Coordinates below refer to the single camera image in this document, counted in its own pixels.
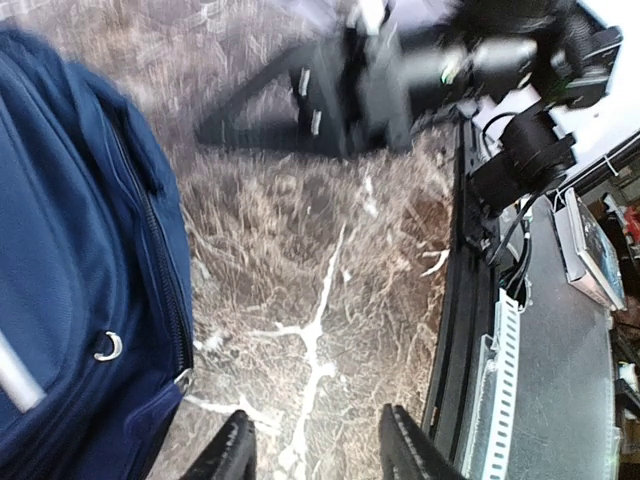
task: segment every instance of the tiled floor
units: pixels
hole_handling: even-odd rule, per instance
[[[376,479],[386,402],[420,418],[444,293],[453,132],[349,163],[205,151],[193,126],[282,46],[314,36],[264,0],[8,2],[128,92],[179,175],[196,380],[151,474],[174,479],[224,419],[258,427],[259,478]],[[252,103],[280,110],[286,88]]]

